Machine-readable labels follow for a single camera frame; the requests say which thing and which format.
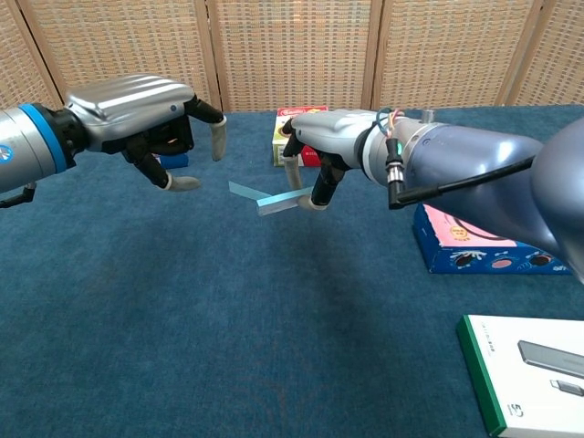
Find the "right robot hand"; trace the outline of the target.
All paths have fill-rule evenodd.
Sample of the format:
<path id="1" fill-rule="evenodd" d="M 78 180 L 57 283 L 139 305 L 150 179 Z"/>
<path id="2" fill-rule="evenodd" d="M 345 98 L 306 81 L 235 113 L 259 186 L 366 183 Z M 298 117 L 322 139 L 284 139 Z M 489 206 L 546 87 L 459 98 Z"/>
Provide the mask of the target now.
<path id="1" fill-rule="evenodd" d="M 298 199 L 301 208 L 327 209 L 345 173 L 361 167 L 361 145 L 375 127 L 376 113 L 365 109 L 307 112 L 284 124 L 287 145 L 283 160 L 290 187 L 293 190 L 302 187 L 298 155 L 306 146 L 317 154 L 320 162 L 312 192 Z"/>

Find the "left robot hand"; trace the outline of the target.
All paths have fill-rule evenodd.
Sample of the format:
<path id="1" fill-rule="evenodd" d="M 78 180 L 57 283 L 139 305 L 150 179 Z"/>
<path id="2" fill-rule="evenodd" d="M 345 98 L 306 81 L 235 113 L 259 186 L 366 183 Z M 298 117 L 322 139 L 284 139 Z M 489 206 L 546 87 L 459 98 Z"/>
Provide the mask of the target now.
<path id="1" fill-rule="evenodd" d="M 214 161 L 226 151 L 227 118 L 199 98 L 192 86 L 154 74 L 109 78 L 67 92 L 65 108 L 86 132 L 87 151 L 120 153 L 152 185 L 187 192 L 201 186 L 193 176 L 173 176 L 156 159 L 193 148 L 191 118 L 211 131 Z"/>

